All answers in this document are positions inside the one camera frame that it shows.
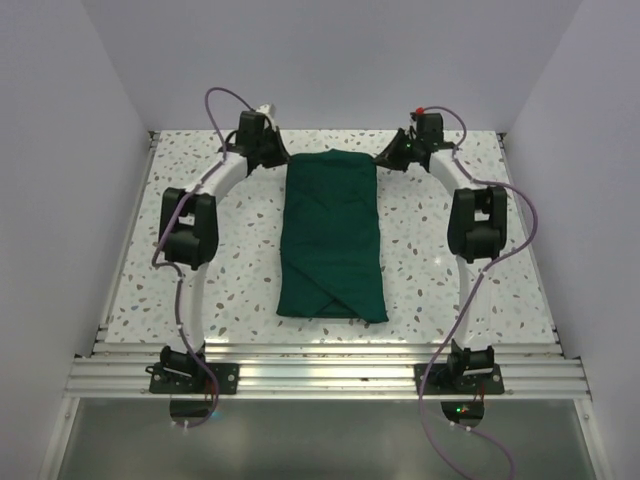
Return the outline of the green surgical cloth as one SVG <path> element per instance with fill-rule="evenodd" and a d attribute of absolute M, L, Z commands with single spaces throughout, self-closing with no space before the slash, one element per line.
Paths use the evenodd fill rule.
<path fill-rule="evenodd" d="M 377 200 L 370 155 L 329 150 L 292 156 L 278 315 L 388 322 Z"/>

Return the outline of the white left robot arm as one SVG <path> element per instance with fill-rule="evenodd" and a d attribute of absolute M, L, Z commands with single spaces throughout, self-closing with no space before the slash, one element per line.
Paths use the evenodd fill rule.
<path fill-rule="evenodd" d="M 178 339 L 161 353 L 161 365 L 185 392 L 201 390 L 214 373 L 205 363 L 204 284 L 219 246 L 218 207 L 256 168 L 286 164 L 290 155 L 275 121 L 275 106 L 242 112 L 238 128 L 222 140 L 208 166 L 191 183 L 168 188 L 161 199 L 155 268 L 177 275 L 174 318 Z"/>

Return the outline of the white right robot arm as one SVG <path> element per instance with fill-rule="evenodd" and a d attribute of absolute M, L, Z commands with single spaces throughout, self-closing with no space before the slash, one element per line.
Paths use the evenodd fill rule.
<path fill-rule="evenodd" d="M 507 243 L 508 195 L 465 170 L 457 154 L 466 137 L 445 139 L 442 111 L 411 112 L 410 126 L 397 131 L 374 163 L 396 171 L 417 163 L 451 195 L 446 240 L 458 268 L 459 312 L 441 348 L 446 361 L 435 361 L 419 376 L 421 387 L 429 393 L 500 395 L 505 387 L 490 337 L 490 296 L 479 290 Z"/>

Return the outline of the aluminium rail frame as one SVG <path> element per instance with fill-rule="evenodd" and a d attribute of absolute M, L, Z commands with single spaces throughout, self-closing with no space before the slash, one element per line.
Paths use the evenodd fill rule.
<path fill-rule="evenodd" d="M 198 178 L 217 147 L 207 130 L 157 135 L 107 317 L 73 362 L 44 478 L 596 477 L 586 375 L 562 350 L 529 252 L 494 267 L 477 297 L 506 389 L 474 396 L 486 409 L 479 428 L 452 426 L 440 398 L 418 396 L 415 374 L 459 306 L 451 198 L 418 166 L 378 174 L 384 325 L 279 317 L 286 172 L 258 169 L 227 195 L 203 325 L 207 358 L 238 366 L 237 391 L 204 425 L 176 425 L 147 371 L 174 334 L 175 277 L 150 259 L 162 191 Z"/>

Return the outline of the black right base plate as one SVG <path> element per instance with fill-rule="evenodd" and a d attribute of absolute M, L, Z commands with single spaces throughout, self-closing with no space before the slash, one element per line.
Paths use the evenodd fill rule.
<path fill-rule="evenodd" d="M 496 364 L 489 373 L 473 373 L 454 377 L 444 363 L 435 363 L 428 378 L 423 383 L 424 372 L 427 364 L 415 364 L 413 366 L 414 383 L 416 391 L 424 395 L 502 395 L 505 386 L 502 379 L 500 366 Z"/>

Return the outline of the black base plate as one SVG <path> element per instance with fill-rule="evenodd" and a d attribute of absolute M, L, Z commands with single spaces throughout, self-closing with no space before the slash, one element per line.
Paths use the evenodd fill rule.
<path fill-rule="evenodd" d="M 424 395 L 502 395 L 505 386 L 502 379 L 500 366 L 496 364 L 489 373 L 473 373 L 454 377 L 444 363 L 435 363 L 428 378 L 423 383 L 424 372 L 427 364 L 415 364 L 413 366 L 414 383 L 416 391 Z"/>
<path fill-rule="evenodd" d="M 216 392 L 220 395 L 235 395 L 240 379 L 240 365 L 233 363 L 208 363 L 207 367 L 218 381 Z M 172 371 L 160 363 L 147 366 L 145 372 L 151 376 L 149 392 L 152 394 L 187 395 L 213 394 L 213 382 L 200 367 L 195 374 Z"/>

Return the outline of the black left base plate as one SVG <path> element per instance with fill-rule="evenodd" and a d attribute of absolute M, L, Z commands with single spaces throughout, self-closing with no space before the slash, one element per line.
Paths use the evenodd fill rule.
<path fill-rule="evenodd" d="M 220 395 L 235 395 L 240 379 L 240 365 L 233 363 L 208 363 L 207 367 L 218 381 L 216 392 Z M 145 372 L 151 376 L 149 392 L 152 394 L 187 395 L 213 394 L 213 382 L 200 367 L 195 374 L 172 371 L 160 363 L 147 366 Z"/>

